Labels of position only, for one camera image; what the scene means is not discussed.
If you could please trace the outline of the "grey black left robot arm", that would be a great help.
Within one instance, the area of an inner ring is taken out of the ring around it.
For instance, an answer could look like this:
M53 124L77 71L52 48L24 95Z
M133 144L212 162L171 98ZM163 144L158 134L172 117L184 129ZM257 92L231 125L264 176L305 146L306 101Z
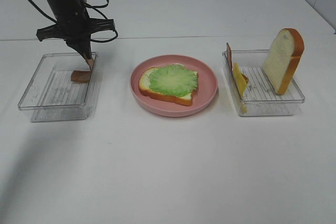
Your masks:
M54 17L43 12L33 0L28 0L34 8L44 17L51 20L53 25L38 29L36 36L39 41L50 38L62 39L66 45L78 52L89 65L94 65L91 55L91 43L94 41L91 35L101 31L110 30L115 33L113 39L118 37L114 20L105 15L101 19L91 18L88 10L93 9L100 13L102 8L108 6L90 5L87 0L47 0Z

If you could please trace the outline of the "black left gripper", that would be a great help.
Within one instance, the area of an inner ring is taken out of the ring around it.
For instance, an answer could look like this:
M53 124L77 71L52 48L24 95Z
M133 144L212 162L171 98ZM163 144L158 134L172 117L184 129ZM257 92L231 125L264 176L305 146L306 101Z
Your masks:
M108 19L99 9L109 5L109 0L103 5L90 5L86 0L47 0L54 16L55 24L40 28L36 36L39 41L49 38L59 38L66 45L78 52L86 63L92 60L91 41L104 43L108 40L94 40L91 35L101 31L115 31L113 19Z

